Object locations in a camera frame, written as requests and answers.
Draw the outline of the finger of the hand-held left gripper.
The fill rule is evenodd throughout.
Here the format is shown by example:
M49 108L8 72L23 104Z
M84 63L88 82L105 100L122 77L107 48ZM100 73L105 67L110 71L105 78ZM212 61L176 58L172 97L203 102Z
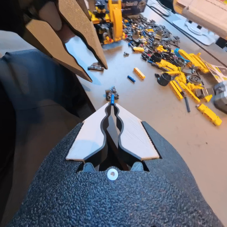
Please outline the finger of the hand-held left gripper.
M66 50L65 45L49 23L31 19L25 26L23 38L74 74L92 83L90 76Z
M79 36L98 62L108 69L96 29L84 0L59 0L58 9L73 33Z

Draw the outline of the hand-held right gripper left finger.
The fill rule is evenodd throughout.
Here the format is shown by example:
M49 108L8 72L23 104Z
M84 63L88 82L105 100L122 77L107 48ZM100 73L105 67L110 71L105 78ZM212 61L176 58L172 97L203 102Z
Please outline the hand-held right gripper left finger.
M108 153L106 131L110 114L111 103L108 102L83 121L66 160L92 163L96 167L106 159Z

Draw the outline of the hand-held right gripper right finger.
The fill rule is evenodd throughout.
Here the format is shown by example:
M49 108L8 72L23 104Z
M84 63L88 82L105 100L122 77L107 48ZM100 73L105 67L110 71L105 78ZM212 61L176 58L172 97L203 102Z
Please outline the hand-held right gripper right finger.
M119 104L114 104L118 134L117 158L134 172L149 172L145 161L159 159L160 155L147 133L142 120Z

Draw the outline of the grey toy panel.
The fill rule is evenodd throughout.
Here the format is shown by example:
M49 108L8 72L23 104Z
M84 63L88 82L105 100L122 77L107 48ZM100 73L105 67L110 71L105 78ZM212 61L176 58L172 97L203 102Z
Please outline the grey toy panel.
M102 67L101 64L97 63L93 63L92 65L90 65L88 68L88 70L95 70L95 71L104 71L104 67Z

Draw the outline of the small grey brick assembly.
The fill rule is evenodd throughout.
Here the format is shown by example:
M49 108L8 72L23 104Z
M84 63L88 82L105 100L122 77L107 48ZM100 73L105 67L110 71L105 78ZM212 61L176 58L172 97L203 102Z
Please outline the small grey brick assembly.
M105 90L105 97L106 97L106 101L110 101L111 100L111 96L114 95L114 100L118 100L119 99L119 94L116 90L115 86L112 86L110 89L106 89Z

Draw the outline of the person's left hand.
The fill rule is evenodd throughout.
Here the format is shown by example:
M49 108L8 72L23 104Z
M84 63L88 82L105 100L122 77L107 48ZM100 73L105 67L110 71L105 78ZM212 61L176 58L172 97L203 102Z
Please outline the person's left hand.
M67 24L63 24L61 30L58 31L58 36L65 44L70 41L70 39L74 38L76 35L72 32L72 30L68 27Z

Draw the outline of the yellow black toy brick vehicle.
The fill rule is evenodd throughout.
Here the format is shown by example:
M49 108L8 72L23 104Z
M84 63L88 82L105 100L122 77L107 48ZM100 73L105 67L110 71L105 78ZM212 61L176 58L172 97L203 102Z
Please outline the yellow black toy brick vehicle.
M102 45L126 38L120 0L90 0L89 15Z

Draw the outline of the dark blue cardboard box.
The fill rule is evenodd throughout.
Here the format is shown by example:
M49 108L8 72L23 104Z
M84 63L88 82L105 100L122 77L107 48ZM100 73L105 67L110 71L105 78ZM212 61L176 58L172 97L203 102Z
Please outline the dark blue cardboard box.
M137 15L143 13L147 4L147 0L122 0L121 9L122 16Z

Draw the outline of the yellow toy beam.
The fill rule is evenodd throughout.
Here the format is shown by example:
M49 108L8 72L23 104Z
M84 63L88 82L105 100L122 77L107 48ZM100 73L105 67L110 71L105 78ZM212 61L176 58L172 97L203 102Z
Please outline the yellow toy beam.
M144 80L146 78L145 75L137 67L134 68L134 72L139 76L140 79Z

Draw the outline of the pile of toy brick pieces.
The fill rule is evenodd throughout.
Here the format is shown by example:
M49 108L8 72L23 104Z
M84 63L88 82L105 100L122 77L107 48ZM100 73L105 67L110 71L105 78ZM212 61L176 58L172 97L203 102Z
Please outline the pile of toy brick pieces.
M141 53L141 58L151 66L167 72L172 80L170 87L176 98L185 100L187 112L190 112L188 97L197 105L196 108L212 124L220 126L222 120L204 103L214 100L213 87L218 84L201 58L201 53L187 53L179 49L179 53L190 62L174 54L174 49L179 48L180 38L172 36L165 26L157 24L154 20L147 20L143 15L138 15L135 20L123 18L123 32L126 35L129 47L135 53ZM154 52L162 55L160 63L152 62Z

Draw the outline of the grey toy battery box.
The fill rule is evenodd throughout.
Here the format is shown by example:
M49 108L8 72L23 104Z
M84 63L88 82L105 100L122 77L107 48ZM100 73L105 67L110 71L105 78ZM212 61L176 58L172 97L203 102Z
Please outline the grey toy battery box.
M213 87L214 106L227 114L227 81L222 81Z

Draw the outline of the light blue curved toy panel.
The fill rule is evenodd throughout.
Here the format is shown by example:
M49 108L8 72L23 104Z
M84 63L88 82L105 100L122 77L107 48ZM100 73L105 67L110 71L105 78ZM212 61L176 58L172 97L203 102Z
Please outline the light blue curved toy panel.
M174 54L179 57L179 58L182 58L186 63L189 63L190 61L188 59L185 59L183 56L180 55L179 53L179 48L175 48L174 49Z

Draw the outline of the instruction booklet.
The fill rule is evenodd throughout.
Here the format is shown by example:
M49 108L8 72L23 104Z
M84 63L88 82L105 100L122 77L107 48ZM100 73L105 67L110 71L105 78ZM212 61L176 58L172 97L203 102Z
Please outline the instruction booklet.
M227 80L227 68L224 66L215 66L206 61L203 61L215 80L220 83Z

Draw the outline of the cardboard sign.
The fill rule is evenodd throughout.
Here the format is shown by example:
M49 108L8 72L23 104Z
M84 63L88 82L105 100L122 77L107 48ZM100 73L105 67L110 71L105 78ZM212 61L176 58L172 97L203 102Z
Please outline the cardboard sign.
M173 0L175 12L227 39L226 0Z

